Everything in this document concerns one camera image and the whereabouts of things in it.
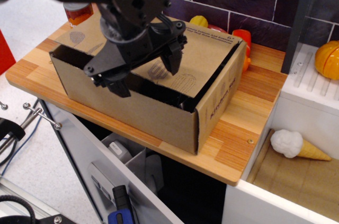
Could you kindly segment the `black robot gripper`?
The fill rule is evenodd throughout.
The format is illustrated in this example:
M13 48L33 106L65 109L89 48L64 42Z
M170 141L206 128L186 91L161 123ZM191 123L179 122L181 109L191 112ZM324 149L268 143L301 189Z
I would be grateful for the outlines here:
M133 69L158 57L168 72L178 72L187 43L184 22L171 21L160 14L156 16L160 22L143 20L141 26L136 26L119 17L111 6L100 4L98 8L100 28L110 45L84 67L95 85L107 87L121 98L130 97L125 78Z

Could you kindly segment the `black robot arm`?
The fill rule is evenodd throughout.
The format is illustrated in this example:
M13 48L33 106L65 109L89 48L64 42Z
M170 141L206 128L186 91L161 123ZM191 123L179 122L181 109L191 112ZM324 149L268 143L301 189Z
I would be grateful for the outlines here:
M110 45L84 67L84 73L96 86L129 97L126 77L133 69L156 58L162 60L171 74L178 72L187 39L185 23L171 21L163 14L171 5L170 0L58 1L95 3L99 8L100 27Z

